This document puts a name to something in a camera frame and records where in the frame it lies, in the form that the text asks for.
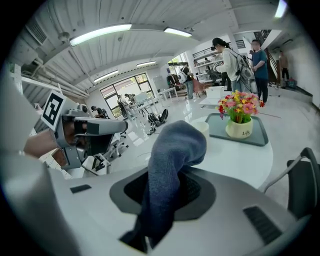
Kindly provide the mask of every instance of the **black slot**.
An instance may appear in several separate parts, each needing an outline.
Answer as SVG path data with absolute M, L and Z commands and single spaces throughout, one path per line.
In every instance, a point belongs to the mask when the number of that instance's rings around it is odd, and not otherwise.
M 269 244 L 279 236 L 282 232 L 267 217 L 267 215 L 257 206 L 249 207 L 243 210 L 255 230 L 262 238 L 264 244 Z

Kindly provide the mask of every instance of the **flower pot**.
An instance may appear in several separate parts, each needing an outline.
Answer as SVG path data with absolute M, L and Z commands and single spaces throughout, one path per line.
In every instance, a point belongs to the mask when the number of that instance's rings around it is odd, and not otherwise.
M 227 126 L 225 127 L 226 133 L 231 138 L 245 139 L 252 134 L 253 122 L 252 119 L 246 123 L 236 123 L 229 120 Z

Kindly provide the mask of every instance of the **white shirt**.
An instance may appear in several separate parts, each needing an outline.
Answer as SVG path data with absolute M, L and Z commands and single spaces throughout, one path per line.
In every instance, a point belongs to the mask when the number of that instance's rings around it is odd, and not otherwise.
M 224 48 L 222 51 L 223 65 L 217 66 L 216 71 L 226 72 L 231 81 L 237 79 L 236 72 L 238 71 L 238 55 L 229 48 Z
M 127 102 L 126 99 L 123 98 L 123 97 L 120 98 L 120 102 L 122 102 L 122 103 L 125 104 L 125 105 L 128 105 L 128 102 Z

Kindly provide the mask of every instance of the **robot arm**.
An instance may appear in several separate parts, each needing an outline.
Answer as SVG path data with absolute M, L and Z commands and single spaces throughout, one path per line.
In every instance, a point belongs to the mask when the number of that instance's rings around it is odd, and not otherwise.
M 81 167 L 88 156 L 105 153 L 115 133 L 127 130 L 126 121 L 91 118 L 88 108 L 56 91 L 51 91 L 41 120 L 51 129 L 55 143 L 62 149 L 67 164 L 62 169 Z M 74 123 L 74 140 L 67 139 L 65 124 Z

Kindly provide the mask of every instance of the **white cup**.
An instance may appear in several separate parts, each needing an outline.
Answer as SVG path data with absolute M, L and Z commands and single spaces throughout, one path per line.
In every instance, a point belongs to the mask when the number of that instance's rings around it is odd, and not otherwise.
M 190 123 L 194 128 L 196 128 L 200 133 L 202 133 L 206 139 L 206 142 L 209 142 L 209 124 L 203 121 L 193 121 Z

